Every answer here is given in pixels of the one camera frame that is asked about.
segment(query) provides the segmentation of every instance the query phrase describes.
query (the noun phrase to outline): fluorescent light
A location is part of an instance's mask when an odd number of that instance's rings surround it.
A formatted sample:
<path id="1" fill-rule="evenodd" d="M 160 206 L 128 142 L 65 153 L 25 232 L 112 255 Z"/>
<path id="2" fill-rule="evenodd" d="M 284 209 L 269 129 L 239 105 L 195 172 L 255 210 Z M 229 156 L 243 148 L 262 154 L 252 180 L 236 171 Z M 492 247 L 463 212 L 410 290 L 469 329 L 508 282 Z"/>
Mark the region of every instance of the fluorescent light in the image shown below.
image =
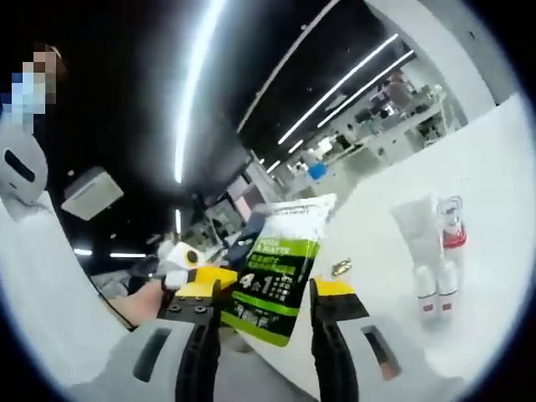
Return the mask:
<path id="1" fill-rule="evenodd" d="M 147 257 L 147 254 L 142 253 L 110 253 L 111 258 L 143 258 Z"/>
<path id="2" fill-rule="evenodd" d="M 340 112 L 342 109 L 344 109 L 346 106 L 348 106 L 350 103 L 352 103 L 352 101 L 357 98 L 358 96 L 360 96 L 361 94 L 363 94 L 367 89 L 369 89 L 371 86 L 373 86 L 374 84 L 376 84 L 376 82 L 382 78 L 384 75 L 386 75 L 387 73 L 389 73 L 393 68 L 395 68 L 398 64 L 402 63 L 404 60 L 406 60 L 408 57 L 410 57 L 415 51 L 413 50 L 410 50 L 408 53 L 404 54 L 401 58 L 399 58 L 398 60 L 396 60 L 392 65 L 390 65 L 388 68 L 386 68 L 384 71 L 382 71 L 381 73 L 379 73 L 378 75 L 376 75 L 374 78 L 371 79 L 371 81 L 369 81 L 366 86 L 364 86 L 363 88 L 361 88 L 360 90 L 358 90 L 355 94 L 353 94 L 352 96 L 350 96 L 348 99 L 346 99 L 344 101 L 344 103 L 342 105 L 340 105 L 337 109 L 335 109 L 335 111 L 333 111 L 328 117 L 326 117 L 324 120 L 322 120 L 319 124 L 318 124 L 318 128 L 324 126 L 328 121 L 330 121 L 338 112 Z"/>
<path id="3" fill-rule="evenodd" d="M 390 43 L 392 43 L 395 39 L 398 38 L 398 34 L 394 34 L 389 39 L 387 39 L 385 42 L 383 42 L 378 48 L 376 48 L 371 54 L 369 54 L 367 57 L 365 57 L 363 60 L 359 62 L 358 65 L 353 67 L 335 86 L 330 89 L 326 94 L 318 100 L 315 105 L 307 111 L 305 115 L 303 115 L 300 120 L 298 120 L 296 123 L 294 123 L 294 126 L 291 127 L 289 131 L 286 132 L 286 134 L 281 137 L 281 139 L 277 142 L 277 144 L 281 145 L 285 140 L 316 110 L 318 107 L 326 101 L 327 98 L 329 98 L 331 95 L 335 93 L 336 90 L 338 90 L 342 84 L 344 84 L 352 75 L 354 75 L 358 70 L 360 70 L 364 65 L 366 65 L 376 54 L 381 52 L 383 49 L 385 49 Z"/>
<path id="4" fill-rule="evenodd" d="M 175 209 L 175 231 L 181 233 L 181 211 Z"/>
<path id="5" fill-rule="evenodd" d="M 76 255 L 84 255 L 84 256 L 93 255 L 93 251 L 91 250 L 74 249 L 74 252 Z"/>
<path id="6" fill-rule="evenodd" d="M 302 44 L 303 40 L 306 38 L 306 36 L 320 23 L 320 21 L 330 12 L 330 10 L 335 7 L 341 0 L 331 0 L 329 4 L 322 9 L 322 11 L 307 25 L 307 29 L 303 32 L 301 32 L 301 35 L 296 39 L 296 42 L 292 44 L 292 46 L 288 49 L 286 54 L 283 56 L 283 59 L 280 60 L 279 64 L 274 68 L 274 70 L 271 72 L 270 77 L 268 77 L 268 80 L 264 83 L 262 88 L 259 92 L 255 95 L 255 99 L 253 100 L 253 103 L 251 103 L 248 111 L 245 113 L 244 118 L 238 125 L 238 129 L 236 130 L 238 133 L 242 131 L 244 128 L 245 123 L 248 121 L 248 119 L 251 116 L 251 113 L 253 113 L 253 110 L 257 107 L 257 104 L 260 101 L 260 98 L 265 94 L 265 92 L 268 90 L 268 87 L 271 85 L 271 83 L 276 79 L 277 75 L 285 65 L 285 63 L 289 60 L 289 58 L 294 54 L 294 52 L 297 51 L 300 44 Z"/>
<path id="7" fill-rule="evenodd" d="M 268 170 L 266 170 L 266 172 L 268 174 L 270 174 L 271 171 L 274 170 L 275 168 L 277 168 L 280 163 L 281 163 L 281 161 L 274 162 L 270 167 L 268 167 Z"/>
<path id="8" fill-rule="evenodd" d="M 294 147 L 288 150 L 288 153 L 293 153 L 298 147 L 303 143 L 303 140 L 298 141 L 296 144 L 294 144 Z"/>
<path id="9" fill-rule="evenodd" d="M 186 139 L 190 126 L 190 114 L 192 112 L 195 89 L 199 81 L 199 76 L 201 75 L 205 56 L 209 51 L 210 39 L 214 34 L 224 4 L 225 0 L 212 0 L 210 2 L 197 38 L 194 41 L 193 55 L 183 94 L 183 103 L 178 113 L 177 145 L 175 148 L 175 180 L 178 183 L 183 181 L 184 148 L 186 147 Z"/>

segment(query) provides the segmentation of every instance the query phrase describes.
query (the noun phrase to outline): hand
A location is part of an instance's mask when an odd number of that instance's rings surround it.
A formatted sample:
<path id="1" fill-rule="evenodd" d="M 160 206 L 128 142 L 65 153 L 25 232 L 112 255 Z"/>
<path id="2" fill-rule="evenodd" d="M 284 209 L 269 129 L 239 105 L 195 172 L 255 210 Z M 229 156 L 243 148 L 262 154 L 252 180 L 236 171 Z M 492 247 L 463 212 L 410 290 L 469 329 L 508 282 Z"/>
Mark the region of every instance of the hand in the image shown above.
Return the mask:
<path id="1" fill-rule="evenodd" d="M 133 295 L 117 297 L 109 302 L 124 318 L 137 327 L 157 317 L 163 294 L 160 281 L 149 281 Z"/>

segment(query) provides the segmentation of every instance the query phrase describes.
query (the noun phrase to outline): white bottle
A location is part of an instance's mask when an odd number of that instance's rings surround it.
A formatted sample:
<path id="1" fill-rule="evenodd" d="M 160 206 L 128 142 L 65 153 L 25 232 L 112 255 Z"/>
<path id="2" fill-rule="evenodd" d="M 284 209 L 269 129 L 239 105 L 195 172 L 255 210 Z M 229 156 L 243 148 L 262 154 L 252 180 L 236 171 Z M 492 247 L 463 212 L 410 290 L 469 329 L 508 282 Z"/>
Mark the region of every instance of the white bottle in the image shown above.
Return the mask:
<path id="1" fill-rule="evenodd" d="M 449 197 L 437 205 L 441 218 L 443 255 L 446 260 L 454 261 L 457 269 L 458 290 L 461 289 L 465 273 L 464 249 L 467 241 L 466 227 L 461 218 L 461 197 Z"/>
<path id="2" fill-rule="evenodd" d="M 419 301 L 420 316 L 429 321 L 438 316 L 436 280 L 427 265 L 417 266 L 413 269 L 415 289 Z"/>
<path id="3" fill-rule="evenodd" d="M 456 263 L 450 260 L 444 260 L 438 275 L 438 292 L 439 292 L 439 311 L 441 317 L 450 318 L 453 307 L 456 305 L 456 296 L 458 292 L 458 269 Z"/>

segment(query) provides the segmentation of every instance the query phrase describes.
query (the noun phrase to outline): green packaging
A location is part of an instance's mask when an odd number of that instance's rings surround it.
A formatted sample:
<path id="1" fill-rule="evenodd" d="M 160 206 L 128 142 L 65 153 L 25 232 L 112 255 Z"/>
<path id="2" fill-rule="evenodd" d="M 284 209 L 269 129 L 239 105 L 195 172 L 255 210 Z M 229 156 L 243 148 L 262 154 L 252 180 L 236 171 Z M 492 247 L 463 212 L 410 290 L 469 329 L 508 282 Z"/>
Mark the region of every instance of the green packaging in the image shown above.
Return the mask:
<path id="1" fill-rule="evenodd" d="M 337 196 L 263 204 L 266 216 L 222 321 L 276 346 L 292 335 L 303 292 Z"/>

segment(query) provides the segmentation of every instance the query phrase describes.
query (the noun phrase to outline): blue object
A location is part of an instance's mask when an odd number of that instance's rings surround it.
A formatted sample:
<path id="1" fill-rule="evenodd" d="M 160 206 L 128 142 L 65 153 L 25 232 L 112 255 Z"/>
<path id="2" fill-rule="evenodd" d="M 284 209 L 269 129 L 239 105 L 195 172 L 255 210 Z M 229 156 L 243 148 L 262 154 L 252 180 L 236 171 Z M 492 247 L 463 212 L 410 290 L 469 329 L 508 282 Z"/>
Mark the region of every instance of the blue object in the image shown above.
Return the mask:
<path id="1" fill-rule="evenodd" d="M 318 180 L 327 173 L 327 166 L 320 162 L 311 166 L 308 172 L 309 176 L 311 176 L 313 180 Z"/>
<path id="2" fill-rule="evenodd" d="M 230 263 L 234 271 L 240 272 L 245 266 L 245 260 L 255 245 L 257 238 L 265 227 L 266 217 L 254 212 L 248 219 L 247 224 L 240 232 L 240 236 L 229 248 L 225 259 Z"/>

